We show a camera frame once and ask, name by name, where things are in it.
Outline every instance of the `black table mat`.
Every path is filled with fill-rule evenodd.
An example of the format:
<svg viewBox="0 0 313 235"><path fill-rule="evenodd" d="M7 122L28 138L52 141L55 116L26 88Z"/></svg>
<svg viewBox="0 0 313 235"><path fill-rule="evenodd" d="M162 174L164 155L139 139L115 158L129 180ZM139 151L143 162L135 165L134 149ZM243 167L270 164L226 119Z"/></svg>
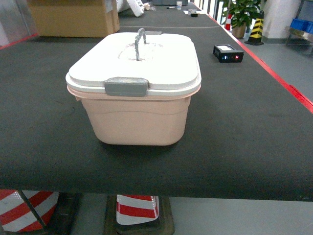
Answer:
<svg viewBox="0 0 313 235"><path fill-rule="evenodd" d="M120 24L194 42L202 87L182 139L100 142L65 75L101 39L35 37L0 50L0 188L313 201L312 113L247 53L219 63L214 44L240 49L223 29L166 6L140 18L124 12Z"/></svg>

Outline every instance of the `plastic storage container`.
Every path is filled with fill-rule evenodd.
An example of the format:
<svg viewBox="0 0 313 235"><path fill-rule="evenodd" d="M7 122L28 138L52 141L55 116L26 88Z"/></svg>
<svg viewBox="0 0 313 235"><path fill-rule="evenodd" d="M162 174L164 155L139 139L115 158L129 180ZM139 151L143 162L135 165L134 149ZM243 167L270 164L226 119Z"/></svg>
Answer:
<svg viewBox="0 0 313 235"><path fill-rule="evenodd" d="M146 37L142 28L106 37L69 69L66 81L99 140L170 145L184 133L201 73L190 38Z"/></svg>
<svg viewBox="0 0 313 235"><path fill-rule="evenodd" d="M308 21L304 21L300 19L293 19L290 27L301 30L301 31L306 31L308 27Z"/></svg>
<svg viewBox="0 0 313 235"><path fill-rule="evenodd" d="M306 32L313 34L313 22L312 21L308 21L308 27L306 29Z"/></svg>

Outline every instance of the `black electronic device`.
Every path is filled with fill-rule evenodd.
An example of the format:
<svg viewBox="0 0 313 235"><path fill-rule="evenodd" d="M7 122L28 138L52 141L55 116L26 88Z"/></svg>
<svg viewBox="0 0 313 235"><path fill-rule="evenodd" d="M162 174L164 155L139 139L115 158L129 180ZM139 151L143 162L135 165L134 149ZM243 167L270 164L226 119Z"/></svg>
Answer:
<svg viewBox="0 0 313 235"><path fill-rule="evenodd" d="M214 45L213 54L220 63L238 63L242 62L244 52L236 50L230 44Z"/></svg>

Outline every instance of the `gray floor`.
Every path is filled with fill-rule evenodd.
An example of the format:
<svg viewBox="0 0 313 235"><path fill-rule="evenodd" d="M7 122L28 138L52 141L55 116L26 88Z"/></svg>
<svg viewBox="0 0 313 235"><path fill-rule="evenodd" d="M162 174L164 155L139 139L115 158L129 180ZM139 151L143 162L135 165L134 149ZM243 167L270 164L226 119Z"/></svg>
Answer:
<svg viewBox="0 0 313 235"><path fill-rule="evenodd" d="M313 101L313 56L308 46L246 45ZM102 235L106 196L84 194L72 235ZM313 203L171 198L175 235L312 235Z"/></svg>

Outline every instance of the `potted plant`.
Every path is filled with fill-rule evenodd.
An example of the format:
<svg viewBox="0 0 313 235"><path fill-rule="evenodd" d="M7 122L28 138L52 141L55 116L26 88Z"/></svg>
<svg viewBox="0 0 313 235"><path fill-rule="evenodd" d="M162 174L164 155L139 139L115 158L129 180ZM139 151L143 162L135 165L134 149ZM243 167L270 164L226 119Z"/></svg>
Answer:
<svg viewBox="0 0 313 235"><path fill-rule="evenodd" d="M252 19L259 15L261 0L224 0L223 7L227 10L223 12L226 17L227 12L232 15L231 26L232 35L242 38L245 35L246 26L250 27Z"/></svg>

